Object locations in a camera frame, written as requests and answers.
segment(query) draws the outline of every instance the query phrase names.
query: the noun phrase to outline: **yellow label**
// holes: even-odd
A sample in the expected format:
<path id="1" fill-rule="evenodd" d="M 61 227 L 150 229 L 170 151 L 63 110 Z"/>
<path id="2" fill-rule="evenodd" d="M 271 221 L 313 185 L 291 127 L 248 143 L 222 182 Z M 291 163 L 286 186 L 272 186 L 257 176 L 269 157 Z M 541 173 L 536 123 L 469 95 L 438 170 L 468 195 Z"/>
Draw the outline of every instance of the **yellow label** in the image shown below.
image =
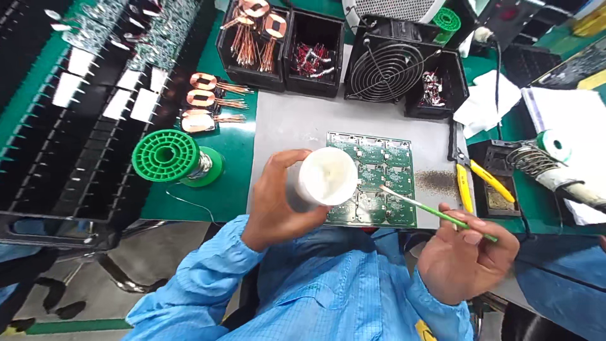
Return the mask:
<path id="1" fill-rule="evenodd" d="M 438 341 L 429 330 L 429 327 L 427 326 L 425 321 L 419 320 L 415 324 L 415 328 L 417 329 L 417 333 L 419 333 L 419 338 L 421 338 L 422 341 Z"/>
<path id="2" fill-rule="evenodd" d="M 606 83 L 606 70 L 602 70 L 596 73 L 595 75 L 583 79 L 579 82 L 579 85 L 577 85 L 576 88 L 581 90 L 591 90 L 599 87 L 604 83 Z"/>

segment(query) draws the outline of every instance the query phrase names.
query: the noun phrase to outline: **fingernail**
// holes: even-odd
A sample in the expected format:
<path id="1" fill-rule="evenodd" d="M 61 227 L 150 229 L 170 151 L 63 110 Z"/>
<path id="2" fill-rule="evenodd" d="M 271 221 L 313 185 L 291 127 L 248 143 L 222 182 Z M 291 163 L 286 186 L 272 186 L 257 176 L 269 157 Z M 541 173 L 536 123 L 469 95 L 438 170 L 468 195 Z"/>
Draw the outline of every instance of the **fingernail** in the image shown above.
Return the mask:
<path id="1" fill-rule="evenodd" d="M 465 218 L 465 215 L 464 215 L 463 213 L 461 213 L 461 212 L 457 212 L 457 211 L 452 211 L 452 212 L 449 212 L 449 215 L 450 215 L 451 217 L 458 218 L 458 219 L 463 219 L 463 218 Z"/>
<path id="2" fill-rule="evenodd" d="M 468 244 L 477 245 L 482 240 L 482 235 L 477 232 L 471 232 L 466 234 L 463 240 Z"/>

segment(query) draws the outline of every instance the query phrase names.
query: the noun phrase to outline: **white cloth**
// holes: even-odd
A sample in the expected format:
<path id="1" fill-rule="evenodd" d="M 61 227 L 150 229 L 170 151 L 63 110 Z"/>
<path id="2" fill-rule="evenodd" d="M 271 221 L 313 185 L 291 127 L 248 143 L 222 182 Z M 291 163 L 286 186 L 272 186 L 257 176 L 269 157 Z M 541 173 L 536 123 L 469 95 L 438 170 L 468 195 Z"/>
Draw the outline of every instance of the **white cloth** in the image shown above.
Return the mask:
<path id="1" fill-rule="evenodd" d="M 454 120 L 463 124 L 463 135 L 470 138 L 482 130 L 496 127 L 501 118 L 520 100 L 520 89 L 503 74 L 499 77 L 499 112 L 494 104 L 496 70 L 489 71 L 473 80 L 469 98 L 454 113 Z"/>

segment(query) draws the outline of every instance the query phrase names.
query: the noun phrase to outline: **fan grille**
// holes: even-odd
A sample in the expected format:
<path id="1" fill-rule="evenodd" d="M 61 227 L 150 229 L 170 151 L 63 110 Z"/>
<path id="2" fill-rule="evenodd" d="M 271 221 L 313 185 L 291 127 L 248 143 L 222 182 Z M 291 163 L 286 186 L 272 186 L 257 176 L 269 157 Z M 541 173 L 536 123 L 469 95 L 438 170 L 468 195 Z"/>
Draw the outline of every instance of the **fan grille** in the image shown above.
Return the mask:
<path id="1" fill-rule="evenodd" d="M 385 42 L 356 61 L 350 77 L 350 96 L 370 102 L 397 102 L 421 77 L 423 66 L 417 48 Z"/>
<path id="2" fill-rule="evenodd" d="M 356 0 L 356 13 L 361 18 L 366 14 L 387 18 L 419 21 L 429 11 L 435 0 Z"/>

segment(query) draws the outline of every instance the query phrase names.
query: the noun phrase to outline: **gray work mat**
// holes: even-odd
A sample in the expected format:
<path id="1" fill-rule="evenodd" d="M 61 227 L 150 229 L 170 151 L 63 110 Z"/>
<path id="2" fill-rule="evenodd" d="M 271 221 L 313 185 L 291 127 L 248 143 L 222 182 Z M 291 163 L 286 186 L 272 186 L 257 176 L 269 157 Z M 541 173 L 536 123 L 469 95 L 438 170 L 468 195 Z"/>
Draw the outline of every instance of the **gray work mat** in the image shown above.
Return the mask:
<path id="1" fill-rule="evenodd" d="M 406 118 L 403 103 L 367 103 L 343 100 L 341 84 L 335 99 L 322 99 L 295 93 L 259 92 L 255 155 L 248 193 L 248 210 L 252 186 L 261 176 L 263 166 L 272 153 L 284 149 L 316 150 L 326 145 L 330 131 L 410 140 L 415 156 L 415 198 L 432 207 L 446 202 L 452 208 L 462 208 L 456 184 L 455 163 L 446 159 L 448 151 L 448 122 Z M 459 147 L 467 152 L 462 133 Z M 293 189 L 299 164 L 288 170 L 288 200 L 296 211 L 310 207 L 302 202 Z M 438 228 L 438 218 L 418 209 L 419 228 Z"/>

